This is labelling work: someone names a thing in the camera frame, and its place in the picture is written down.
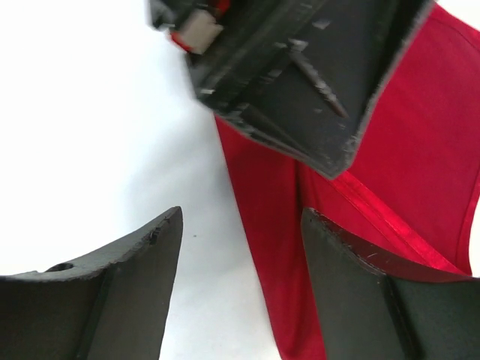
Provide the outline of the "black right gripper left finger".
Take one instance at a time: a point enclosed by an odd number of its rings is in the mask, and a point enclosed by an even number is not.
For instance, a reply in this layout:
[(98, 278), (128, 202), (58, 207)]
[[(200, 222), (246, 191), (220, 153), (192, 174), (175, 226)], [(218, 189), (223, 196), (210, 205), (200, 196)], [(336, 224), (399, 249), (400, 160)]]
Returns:
[(1, 278), (3, 359), (157, 359), (182, 243), (173, 207), (47, 271)]

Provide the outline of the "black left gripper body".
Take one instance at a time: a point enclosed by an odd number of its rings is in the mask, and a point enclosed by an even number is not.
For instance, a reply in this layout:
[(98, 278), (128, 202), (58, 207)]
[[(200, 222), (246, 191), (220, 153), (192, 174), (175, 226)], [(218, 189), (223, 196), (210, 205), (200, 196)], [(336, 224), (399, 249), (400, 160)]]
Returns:
[(149, 1), (148, 15), (184, 51), (196, 98), (216, 113), (260, 109), (296, 32), (295, 1)]

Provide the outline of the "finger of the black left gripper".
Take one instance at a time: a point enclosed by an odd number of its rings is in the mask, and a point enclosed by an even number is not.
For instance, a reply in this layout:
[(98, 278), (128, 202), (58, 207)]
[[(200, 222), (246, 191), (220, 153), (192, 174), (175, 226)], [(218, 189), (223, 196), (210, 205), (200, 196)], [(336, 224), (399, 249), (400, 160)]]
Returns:
[(356, 155), (431, 1), (231, 1), (209, 50), (209, 106), (333, 179)]

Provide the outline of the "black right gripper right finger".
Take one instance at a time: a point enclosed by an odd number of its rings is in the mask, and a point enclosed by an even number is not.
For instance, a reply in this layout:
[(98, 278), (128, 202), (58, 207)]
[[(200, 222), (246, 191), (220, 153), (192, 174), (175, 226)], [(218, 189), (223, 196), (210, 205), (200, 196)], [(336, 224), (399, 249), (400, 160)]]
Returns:
[(410, 261), (311, 208), (307, 267), (328, 359), (477, 359), (479, 279)]

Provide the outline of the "red cloth napkin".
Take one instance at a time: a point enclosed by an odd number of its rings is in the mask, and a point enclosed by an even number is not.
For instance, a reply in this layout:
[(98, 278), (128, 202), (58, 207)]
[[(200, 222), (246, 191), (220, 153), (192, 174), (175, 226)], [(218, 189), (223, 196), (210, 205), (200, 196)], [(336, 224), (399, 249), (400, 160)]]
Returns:
[(479, 200), (479, 32), (435, 5), (376, 105), (349, 171), (307, 166), (217, 129), (282, 359), (324, 359), (301, 235), (316, 209), (417, 263), (470, 275)]

